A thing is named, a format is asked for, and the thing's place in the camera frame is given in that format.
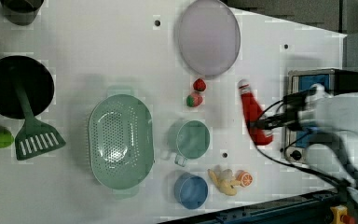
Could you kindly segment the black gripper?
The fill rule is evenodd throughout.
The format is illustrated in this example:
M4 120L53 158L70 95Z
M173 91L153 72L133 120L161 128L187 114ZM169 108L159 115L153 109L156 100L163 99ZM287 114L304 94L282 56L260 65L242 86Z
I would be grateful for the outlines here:
M282 127L284 124L290 131L294 132L315 127L315 120L310 117L310 113L306 109L308 95L308 91L288 94L283 97L284 115L278 114L269 117L262 116L260 119L249 119L247 125L253 129L273 130Z

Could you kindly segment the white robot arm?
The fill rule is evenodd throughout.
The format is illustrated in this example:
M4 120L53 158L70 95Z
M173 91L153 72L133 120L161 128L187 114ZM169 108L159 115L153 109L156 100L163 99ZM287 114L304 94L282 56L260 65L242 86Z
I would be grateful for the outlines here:
M314 84L282 98L283 112L250 122L253 131L284 127L309 131L305 163L310 169L339 177L342 170L358 185L358 92L332 95Z

